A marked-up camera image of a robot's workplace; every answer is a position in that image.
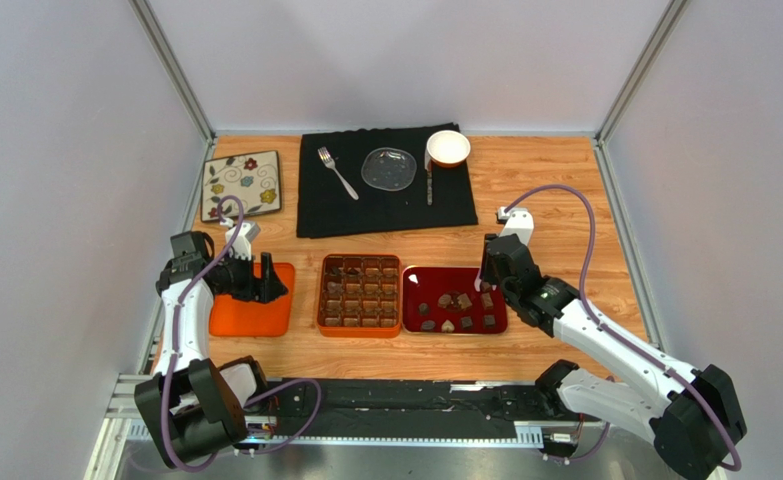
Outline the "orange chocolate box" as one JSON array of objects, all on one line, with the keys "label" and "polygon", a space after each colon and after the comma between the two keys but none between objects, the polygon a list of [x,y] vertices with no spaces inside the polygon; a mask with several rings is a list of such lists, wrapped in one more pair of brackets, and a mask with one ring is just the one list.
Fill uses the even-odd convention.
[{"label": "orange chocolate box", "polygon": [[[359,277],[347,276],[347,268],[357,267]],[[316,325],[332,338],[388,339],[402,328],[400,259],[390,254],[327,255],[322,263]],[[327,292],[328,282],[343,285],[340,295]]]}]

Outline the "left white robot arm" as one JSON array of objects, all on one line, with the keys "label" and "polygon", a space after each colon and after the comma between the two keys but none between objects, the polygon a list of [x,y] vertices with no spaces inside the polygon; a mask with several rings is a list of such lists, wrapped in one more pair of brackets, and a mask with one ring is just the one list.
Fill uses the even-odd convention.
[{"label": "left white robot arm", "polygon": [[164,306],[163,350],[152,377],[136,385],[134,402],[169,469],[196,472],[219,451],[244,440],[244,409],[267,382],[258,361],[247,356],[218,368],[209,357],[209,323],[214,301],[272,303],[287,287],[271,254],[254,269],[252,242],[259,227],[248,222],[225,234],[213,254],[212,238],[188,231],[171,239],[173,257],[155,287]]}]

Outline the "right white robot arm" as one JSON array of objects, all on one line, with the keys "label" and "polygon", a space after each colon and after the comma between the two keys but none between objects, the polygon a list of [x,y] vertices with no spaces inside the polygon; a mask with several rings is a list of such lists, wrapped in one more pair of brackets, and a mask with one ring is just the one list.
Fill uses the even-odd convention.
[{"label": "right white robot arm", "polygon": [[742,468],[736,445],[747,425],[726,371],[713,364],[698,369],[613,322],[582,290],[542,274],[516,234],[486,236],[480,277],[522,322],[585,352],[618,379],[560,360],[537,380],[559,405],[652,444],[685,479]]}]

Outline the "square milk chocolate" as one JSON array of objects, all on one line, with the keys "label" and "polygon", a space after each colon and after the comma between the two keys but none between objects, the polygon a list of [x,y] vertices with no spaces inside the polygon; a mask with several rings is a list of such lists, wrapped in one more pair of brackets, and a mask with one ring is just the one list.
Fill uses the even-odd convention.
[{"label": "square milk chocolate", "polygon": [[465,311],[472,307],[472,301],[467,293],[458,294],[455,297],[454,305],[460,310]]}]

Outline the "light leaf chocolate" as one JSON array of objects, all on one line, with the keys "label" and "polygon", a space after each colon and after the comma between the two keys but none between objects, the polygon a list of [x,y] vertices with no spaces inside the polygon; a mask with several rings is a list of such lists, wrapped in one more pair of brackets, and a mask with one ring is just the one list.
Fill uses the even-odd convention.
[{"label": "light leaf chocolate", "polygon": [[343,292],[343,285],[339,282],[328,282],[326,287],[330,295],[340,295]]}]

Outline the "orange tin lid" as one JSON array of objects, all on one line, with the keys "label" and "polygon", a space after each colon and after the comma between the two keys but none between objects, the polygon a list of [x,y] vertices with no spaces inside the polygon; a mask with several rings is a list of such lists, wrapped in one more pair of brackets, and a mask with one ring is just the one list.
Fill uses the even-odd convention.
[{"label": "orange tin lid", "polygon": [[267,304],[243,302],[230,295],[217,295],[211,310],[209,333],[218,337],[280,337],[289,328],[295,293],[295,267],[273,264],[288,292]]}]

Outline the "red lacquer tray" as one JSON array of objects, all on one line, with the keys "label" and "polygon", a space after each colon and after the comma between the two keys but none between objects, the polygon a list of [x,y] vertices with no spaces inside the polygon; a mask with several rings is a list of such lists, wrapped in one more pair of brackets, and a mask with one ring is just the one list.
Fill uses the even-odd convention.
[{"label": "red lacquer tray", "polygon": [[[402,274],[403,328],[411,333],[448,335],[499,335],[509,325],[507,307],[500,292],[477,292],[474,280],[476,267],[458,266],[410,266]],[[472,307],[460,311],[454,300],[458,294],[467,293]],[[447,308],[439,308],[437,301],[443,294],[451,294],[453,302]],[[430,313],[421,316],[418,306],[427,303]],[[424,321],[436,323],[432,332],[422,332]]]}]

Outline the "floral square plate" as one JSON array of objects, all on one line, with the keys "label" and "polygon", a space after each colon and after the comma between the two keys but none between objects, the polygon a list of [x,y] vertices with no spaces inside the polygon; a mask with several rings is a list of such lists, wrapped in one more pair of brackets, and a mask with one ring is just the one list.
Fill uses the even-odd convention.
[{"label": "floral square plate", "polygon": [[243,205],[245,216],[265,215],[283,209],[280,159],[277,151],[244,153],[208,160],[202,168],[200,220],[218,222],[218,205],[229,217],[238,214],[237,203],[224,200],[233,196]]}]

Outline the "white orange bowl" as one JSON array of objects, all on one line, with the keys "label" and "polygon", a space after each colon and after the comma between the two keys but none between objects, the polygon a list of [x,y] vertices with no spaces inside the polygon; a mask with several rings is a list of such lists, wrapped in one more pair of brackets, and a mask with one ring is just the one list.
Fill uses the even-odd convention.
[{"label": "white orange bowl", "polygon": [[469,139],[460,132],[442,130],[432,134],[425,148],[425,168],[433,164],[454,168],[463,164],[471,153]]}]

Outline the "silver fork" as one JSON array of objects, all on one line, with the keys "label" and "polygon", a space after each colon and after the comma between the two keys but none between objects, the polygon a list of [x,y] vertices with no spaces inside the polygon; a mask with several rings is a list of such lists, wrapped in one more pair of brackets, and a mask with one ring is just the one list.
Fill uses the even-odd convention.
[{"label": "silver fork", "polygon": [[335,159],[332,157],[328,149],[326,147],[319,148],[318,156],[321,162],[323,163],[324,167],[331,170],[337,176],[338,180],[340,181],[342,187],[347,192],[349,197],[354,201],[358,201],[360,199],[358,193],[356,192],[354,187],[339,172],[335,163]]}]

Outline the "black cloth mat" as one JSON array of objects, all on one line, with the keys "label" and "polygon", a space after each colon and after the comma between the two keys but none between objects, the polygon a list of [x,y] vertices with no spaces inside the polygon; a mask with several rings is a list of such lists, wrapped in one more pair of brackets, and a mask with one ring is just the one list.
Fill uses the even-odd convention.
[{"label": "black cloth mat", "polygon": [[[365,157],[377,148],[396,148],[421,163],[428,138],[442,130],[459,131],[456,123],[413,128],[359,129],[306,134],[301,138],[296,236],[319,239],[366,233],[476,225],[468,166],[434,167],[433,205],[426,202],[425,170],[398,192],[369,187],[361,177]],[[325,168],[318,149],[326,147],[339,172],[354,187],[354,201],[337,176]]]}]

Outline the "clear glass plate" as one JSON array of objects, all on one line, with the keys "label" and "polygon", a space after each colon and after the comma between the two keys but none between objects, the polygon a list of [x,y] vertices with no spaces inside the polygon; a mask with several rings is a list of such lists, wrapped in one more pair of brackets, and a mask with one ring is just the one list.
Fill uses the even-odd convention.
[{"label": "clear glass plate", "polygon": [[361,167],[361,177],[371,188],[398,192],[412,184],[417,170],[417,162],[412,154],[384,147],[367,154]]}]

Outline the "dark handled knife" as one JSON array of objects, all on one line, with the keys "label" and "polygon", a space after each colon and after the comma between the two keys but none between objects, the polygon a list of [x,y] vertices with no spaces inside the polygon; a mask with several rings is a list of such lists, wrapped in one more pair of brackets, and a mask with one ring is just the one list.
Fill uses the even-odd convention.
[{"label": "dark handled knife", "polygon": [[433,171],[432,167],[426,168],[426,202],[428,206],[433,205]]}]

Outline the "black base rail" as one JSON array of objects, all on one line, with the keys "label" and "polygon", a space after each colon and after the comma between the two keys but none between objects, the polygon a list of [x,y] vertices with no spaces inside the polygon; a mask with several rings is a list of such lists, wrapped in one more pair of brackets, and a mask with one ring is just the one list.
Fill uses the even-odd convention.
[{"label": "black base rail", "polygon": [[524,426],[576,433],[595,417],[551,403],[531,382],[271,380],[244,408],[274,441],[513,441]]}]

